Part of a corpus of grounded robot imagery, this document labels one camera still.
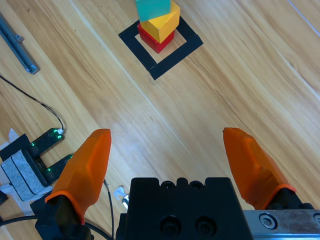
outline teal block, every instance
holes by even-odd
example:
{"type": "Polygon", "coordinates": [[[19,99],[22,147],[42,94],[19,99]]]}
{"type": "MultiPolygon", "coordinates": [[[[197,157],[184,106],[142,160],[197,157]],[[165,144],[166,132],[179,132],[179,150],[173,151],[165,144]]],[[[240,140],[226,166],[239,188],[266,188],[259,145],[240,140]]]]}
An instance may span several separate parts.
{"type": "Polygon", "coordinates": [[[169,14],[171,11],[171,0],[136,0],[140,22],[169,14]]]}

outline black tape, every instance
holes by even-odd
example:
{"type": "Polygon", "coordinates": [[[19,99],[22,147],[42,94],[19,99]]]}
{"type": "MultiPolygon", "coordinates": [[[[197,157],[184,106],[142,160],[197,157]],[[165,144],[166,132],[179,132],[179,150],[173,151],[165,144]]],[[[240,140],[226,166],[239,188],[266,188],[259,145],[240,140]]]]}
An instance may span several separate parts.
{"type": "Polygon", "coordinates": [[[139,20],[128,27],[119,34],[119,37],[132,51],[132,53],[139,59],[146,70],[151,74],[154,80],[170,70],[173,66],[178,64],[181,60],[186,58],[194,50],[200,47],[203,42],[200,37],[191,29],[186,21],[180,16],[179,25],[176,30],[183,36],[186,42],[172,52],[169,56],[163,59],[158,64],[147,52],[147,50],[136,39],[138,32],[139,20]]]}

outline metal bracket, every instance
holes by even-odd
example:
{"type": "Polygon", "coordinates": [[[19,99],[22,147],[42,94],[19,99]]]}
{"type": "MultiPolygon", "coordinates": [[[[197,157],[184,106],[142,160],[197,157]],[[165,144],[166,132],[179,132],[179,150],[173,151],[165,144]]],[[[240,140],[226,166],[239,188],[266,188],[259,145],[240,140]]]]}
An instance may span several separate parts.
{"type": "Polygon", "coordinates": [[[15,34],[10,26],[7,24],[5,19],[0,14],[0,35],[3,37],[5,42],[11,48],[12,52],[18,58],[24,69],[30,73],[37,73],[40,68],[36,65],[35,61],[30,57],[28,52],[22,45],[24,38],[15,34]]]}
{"type": "Polygon", "coordinates": [[[320,239],[320,210],[244,210],[253,239],[320,239]]]}

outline metal rail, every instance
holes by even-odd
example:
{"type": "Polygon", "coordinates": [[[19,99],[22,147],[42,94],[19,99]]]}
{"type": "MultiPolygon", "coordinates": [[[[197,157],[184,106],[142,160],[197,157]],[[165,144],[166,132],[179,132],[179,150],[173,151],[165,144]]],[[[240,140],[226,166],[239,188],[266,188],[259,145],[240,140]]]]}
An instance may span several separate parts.
{"type": "Polygon", "coordinates": [[[23,37],[15,34],[5,19],[0,14],[0,35],[11,48],[12,52],[18,58],[24,69],[31,74],[37,73],[40,68],[36,65],[35,61],[31,58],[28,52],[22,45],[23,37]]]}

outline wooden table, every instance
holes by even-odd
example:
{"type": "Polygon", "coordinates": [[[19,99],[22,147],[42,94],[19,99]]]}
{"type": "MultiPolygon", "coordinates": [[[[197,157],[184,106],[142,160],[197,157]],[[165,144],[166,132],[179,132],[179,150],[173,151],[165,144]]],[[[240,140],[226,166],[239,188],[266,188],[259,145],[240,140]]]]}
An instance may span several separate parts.
{"type": "MultiPolygon", "coordinates": [[[[53,164],[95,129],[108,128],[112,192],[120,185],[128,192],[134,177],[232,178],[223,129],[237,127],[256,137],[301,200],[320,208],[317,0],[176,3],[204,44],[154,81],[118,36],[138,20],[134,0],[0,1],[0,12],[41,68],[27,73],[1,38],[0,74],[53,107],[67,125],[65,140],[44,161],[53,164]]],[[[182,43],[177,34],[153,56],[160,61],[182,43]]],[[[11,128],[32,141],[59,127],[52,114],[3,81],[0,110],[0,143],[11,128]]],[[[125,208],[115,197],[113,207],[118,226],[125,208]]],[[[22,213],[10,199],[0,215],[22,213]]],[[[104,188],[86,219],[111,232],[104,188]]],[[[40,239],[34,224],[2,227],[0,238],[40,239]]]]}

